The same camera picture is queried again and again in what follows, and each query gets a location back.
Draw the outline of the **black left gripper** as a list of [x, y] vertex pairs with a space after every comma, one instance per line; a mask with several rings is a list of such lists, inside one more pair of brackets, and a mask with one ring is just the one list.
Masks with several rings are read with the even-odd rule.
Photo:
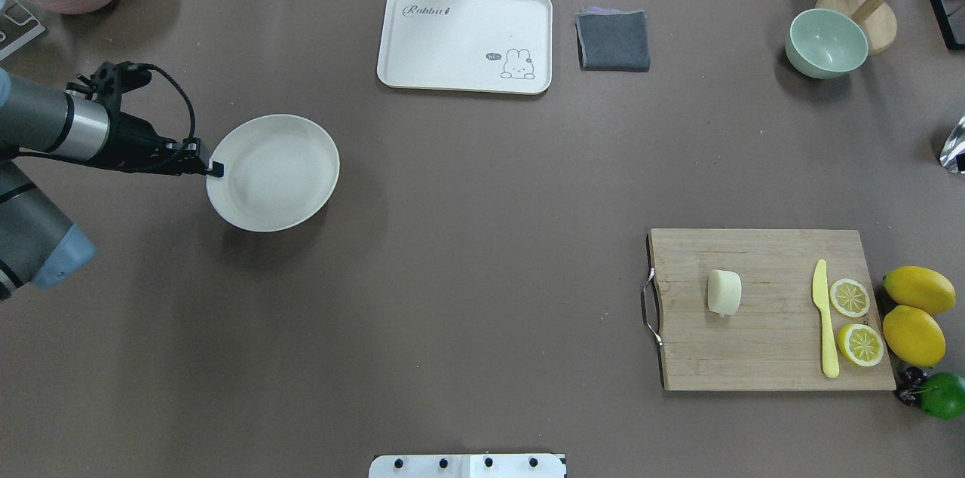
[[[183, 141], [162, 137], [146, 120], [121, 111], [123, 95], [148, 85], [152, 73], [164, 77], [186, 104], [189, 127]], [[125, 173], [197, 173], [210, 178], [225, 175], [225, 165], [210, 161], [207, 148], [195, 135], [196, 114], [189, 97], [169, 73], [154, 63], [105, 62], [89, 76], [79, 74], [76, 82], [66, 85], [66, 92], [75, 99], [84, 97], [99, 104], [108, 117], [106, 144], [92, 161], [83, 165]]]

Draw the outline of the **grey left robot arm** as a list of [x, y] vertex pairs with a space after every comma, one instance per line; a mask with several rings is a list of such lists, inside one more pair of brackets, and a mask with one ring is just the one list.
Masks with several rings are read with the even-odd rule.
[[1, 293], [9, 299], [30, 283], [47, 289], [79, 271], [97, 254], [90, 238], [21, 168], [49, 161], [116, 173], [204, 175], [225, 166], [210, 157], [196, 134], [190, 101], [182, 140], [160, 135], [151, 123], [123, 110], [123, 96], [161, 77], [154, 63], [104, 63], [63, 89], [7, 72], [1, 96]]

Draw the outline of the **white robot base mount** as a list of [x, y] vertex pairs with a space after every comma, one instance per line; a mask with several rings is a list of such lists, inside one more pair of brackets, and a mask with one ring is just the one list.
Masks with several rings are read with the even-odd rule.
[[564, 455], [478, 453], [383, 455], [369, 465], [369, 477], [566, 477]]

